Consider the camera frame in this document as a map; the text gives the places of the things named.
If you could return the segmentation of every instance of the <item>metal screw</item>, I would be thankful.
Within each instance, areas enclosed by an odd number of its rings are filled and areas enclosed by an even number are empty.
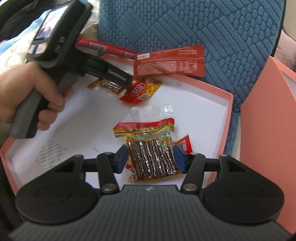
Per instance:
[[[103,190],[106,192],[112,192],[117,188],[117,186],[113,183],[107,183],[103,186]]]
[[[189,192],[192,192],[192,191],[195,191],[197,189],[197,185],[194,184],[194,183],[186,183],[184,186],[183,186],[183,189],[185,191],[189,191]]]

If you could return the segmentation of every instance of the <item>red oval logo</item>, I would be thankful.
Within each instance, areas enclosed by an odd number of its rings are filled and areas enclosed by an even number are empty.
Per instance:
[[[135,97],[143,94],[147,89],[147,83],[145,81],[138,81],[132,84],[132,89],[126,90],[126,96]]]

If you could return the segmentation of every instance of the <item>hand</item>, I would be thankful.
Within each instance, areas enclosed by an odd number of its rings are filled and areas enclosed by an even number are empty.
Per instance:
[[[47,130],[55,122],[57,113],[65,107],[65,97],[73,93],[70,88],[62,96],[55,82],[36,63],[29,62],[0,75],[0,122],[11,123],[17,106],[36,89],[49,101],[49,109],[39,112],[37,128]]]

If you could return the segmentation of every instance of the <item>pink fabric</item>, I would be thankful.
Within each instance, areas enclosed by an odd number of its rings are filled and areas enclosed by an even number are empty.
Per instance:
[[[296,71],[296,41],[286,35],[284,31],[281,31],[274,57],[294,72]]]

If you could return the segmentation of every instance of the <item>device screen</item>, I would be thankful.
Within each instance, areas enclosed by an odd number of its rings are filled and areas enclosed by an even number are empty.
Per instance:
[[[68,5],[51,11],[43,22],[35,39],[48,39],[67,7]]]

